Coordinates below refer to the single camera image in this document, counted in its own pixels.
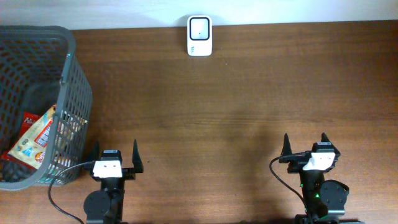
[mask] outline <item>wire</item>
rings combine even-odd
[[[61,176],[63,173],[65,173],[66,171],[69,171],[69,170],[74,169],[74,168],[76,168],[76,167],[81,167],[81,166],[86,165],[86,164],[91,164],[91,163],[94,163],[94,162],[95,162],[95,161],[84,162],[84,163],[77,164],[77,165],[71,166],[71,167],[69,167],[69,168],[63,170],[61,173],[57,174],[57,175],[54,177],[54,179],[51,181],[51,183],[50,183],[50,185],[49,185],[49,192],[48,192],[48,195],[49,195],[50,203],[51,203],[58,211],[60,211],[61,213],[65,214],[66,216],[68,216],[68,217],[70,217],[70,218],[73,218],[73,219],[79,221],[81,224],[85,224],[85,223],[84,223],[81,219],[79,219],[78,217],[72,215],[71,213],[68,213],[68,212],[62,210],[57,204],[55,204],[55,202],[54,202],[54,201],[52,200],[52,198],[51,198],[51,188],[52,188],[53,184],[55,183],[55,181],[57,180],[57,178],[60,177],[60,176]]]
[[[303,202],[303,204],[304,204],[305,212],[307,212],[307,204],[305,203],[304,198],[300,195],[300,193],[298,193],[298,192],[297,192],[296,190],[294,190],[291,186],[289,186],[288,184],[286,184],[281,178],[278,177],[278,175],[276,175],[276,173],[275,173],[274,170],[272,169],[272,164],[273,164],[275,161],[277,161],[277,160],[279,160],[279,159],[286,159],[286,158],[289,158],[289,157],[294,157],[294,156],[297,156],[297,155],[293,154],[293,155],[288,155],[288,156],[279,156],[279,157],[276,157],[275,159],[271,160],[271,162],[269,163],[269,170],[271,171],[272,175],[274,175],[274,177],[275,177],[277,180],[279,180],[279,182],[281,182],[285,187],[287,187],[289,190],[291,190],[293,193],[295,193],[295,194],[300,198],[300,200],[301,200],[301,201]],[[308,212],[307,215],[308,215],[308,219],[310,220],[310,223],[313,224],[312,218],[311,218],[311,214]]]

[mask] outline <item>wooden table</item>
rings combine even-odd
[[[294,152],[326,132],[341,151],[326,175],[351,187],[345,218],[398,220],[398,22],[213,28],[213,54],[189,57],[184,28],[74,31],[94,103],[86,141],[145,172],[126,182],[129,223],[293,218],[301,201],[269,172],[284,133]],[[299,176],[275,171],[299,189]],[[86,218],[86,172],[54,200]],[[1,223],[76,223],[47,188],[0,192]]]

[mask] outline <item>black cable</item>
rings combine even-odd
[[[279,159],[286,159],[286,158],[289,158],[289,157],[294,157],[294,156],[297,156],[297,155],[288,155],[288,156],[279,156],[279,157],[276,157],[275,159],[273,159],[273,160],[271,160],[271,162],[269,163],[269,170],[271,171],[271,173],[272,173],[272,175],[274,175],[274,177],[277,179],[277,180],[279,180],[279,182],[281,182],[285,187],[287,187],[289,190],[291,190],[293,193],[295,193],[299,198],[300,198],[300,200],[303,202],[303,204],[304,204],[304,209],[305,209],[305,212],[307,212],[307,204],[305,203],[305,201],[304,201],[304,198],[300,195],[300,193],[298,193],[296,190],[294,190],[291,186],[289,186],[288,184],[286,184],[281,178],[279,178],[278,177],[278,175],[276,175],[276,173],[274,172],[274,170],[272,169],[272,164],[275,162],[275,161],[277,161],[277,160],[279,160]],[[311,214],[308,212],[307,213],[308,214],[308,219],[310,220],[310,223],[311,224],[313,224],[313,222],[312,222],[312,218],[311,218]]]
[[[57,204],[55,204],[55,202],[54,202],[54,201],[52,200],[52,198],[51,198],[51,188],[52,188],[53,184],[55,183],[55,181],[57,180],[57,178],[58,178],[59,176],[61,176],[63,173],[65,173],[66,171],[69,171],[69,170],[74,169],[74,168],[76,168],[76,167],[81,167],[81,166],[86,165],[86,164],[91,164],[91,163],[94,163],[94,162],[95,162],[95,161],[84,162],[84,163],[77,164],[77,165],[71,166],[71,167],[69,167],[69,168],[63,170],[61,173],[57,174],[57,175],[54,177],[54,179],[51,181],[51,183],[50,183],[50,185],[49,185],[49,192],[48,192],[48,195],[49,195],[50,203],[51,203],[58,211],[60,211],[61,213],[65,214],[66,216],[68,216],[68,217],[70,217],[70,218],[73,218],[73,219],[77,220],[77,221],[80,222],[81,224],[85,224],[85,223],[84,223],[81,219],[79,219],[78,217],[72,215],[71,213],[68,213],[68,212],[62,210]]]

